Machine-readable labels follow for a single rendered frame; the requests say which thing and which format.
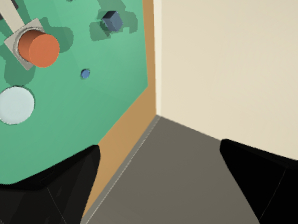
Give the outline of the small blue disc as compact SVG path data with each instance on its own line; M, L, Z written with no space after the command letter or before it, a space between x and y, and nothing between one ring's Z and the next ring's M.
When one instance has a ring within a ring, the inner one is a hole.
M89 77L89 69L82 69L82 71L81 71L81 77L84 77L84 79L88 79L88 77Z

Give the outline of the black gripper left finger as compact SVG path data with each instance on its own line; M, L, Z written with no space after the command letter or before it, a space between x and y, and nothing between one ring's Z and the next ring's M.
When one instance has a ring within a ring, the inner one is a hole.
M15 184L0 184L0 224L81 224L100 164L98 144Z

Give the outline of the white round dish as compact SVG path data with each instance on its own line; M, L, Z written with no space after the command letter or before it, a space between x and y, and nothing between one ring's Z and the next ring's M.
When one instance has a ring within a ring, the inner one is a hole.
M9 87L0 93L0 120L8 124L19 124L27 120L35 108L35 100L28 89Z

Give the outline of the small blue-grey cube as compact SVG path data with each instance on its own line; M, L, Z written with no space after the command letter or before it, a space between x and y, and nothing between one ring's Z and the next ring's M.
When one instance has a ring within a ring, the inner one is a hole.
M120 19L120 14L117 11L108 11L104 18L102 18L102 22L106 24L105 27L108 27L109 31L118 32L120 28L124 26L122 20Z

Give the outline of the beige balance beam with round pans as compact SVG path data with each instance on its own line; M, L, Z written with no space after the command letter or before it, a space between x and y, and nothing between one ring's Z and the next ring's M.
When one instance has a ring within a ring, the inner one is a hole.
M21 65L29 71L35 64L20 56L19 49L17 49L19 47L19 39L25 31L36 30L44 32L44 34L45 31L41 27L43 24L39 22L39 18L35 18L32 22L24 24L19 12L16 11L17 8L19 6L17 6L16 0L0 0L0 19L4 18L5 23L8 23L9 30L13 32L13 35L5 39L4 44L7 45L7 48L11 49L13 56L17 57L17 61L20 61Z

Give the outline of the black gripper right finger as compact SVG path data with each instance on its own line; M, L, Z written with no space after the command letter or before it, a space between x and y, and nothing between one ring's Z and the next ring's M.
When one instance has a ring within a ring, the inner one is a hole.
M259 224L298 224L298 161L221 140L221 156Z

